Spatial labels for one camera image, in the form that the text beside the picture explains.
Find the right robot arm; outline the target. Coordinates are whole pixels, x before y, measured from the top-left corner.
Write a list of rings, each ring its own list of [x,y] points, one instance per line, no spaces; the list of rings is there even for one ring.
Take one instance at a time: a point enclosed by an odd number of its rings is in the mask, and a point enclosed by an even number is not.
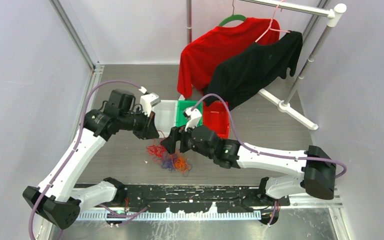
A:
[[[219,137],[206,126],[194,129],[172,127],[161,145],[170,154],[189,150],[225,168],[262,169],[282,173],[281,177],[263,177],[257,198],[263,205],[293,194],[331,200],[335,195],[337,163],[320,147],[310,145],[307,150],[278,150],[257,147],[238,140]]]

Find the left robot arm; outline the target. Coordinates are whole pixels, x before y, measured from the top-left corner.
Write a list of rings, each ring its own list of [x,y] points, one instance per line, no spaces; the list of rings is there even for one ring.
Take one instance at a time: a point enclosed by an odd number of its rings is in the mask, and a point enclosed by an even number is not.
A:
[[[27,186],[23,191],[34,214],[65,230],[95,206],[124,204],[126,187],[112,177],[79,191],[74,190],[75,184],[92,157],[119,131],[131,131],[141,140],[157,138],[152,108],[160,101],[157,94],[145,93],[136,102],[133,93],[115,89],[101,108],[87,112],[75,140],[50,174],[37,187]]]

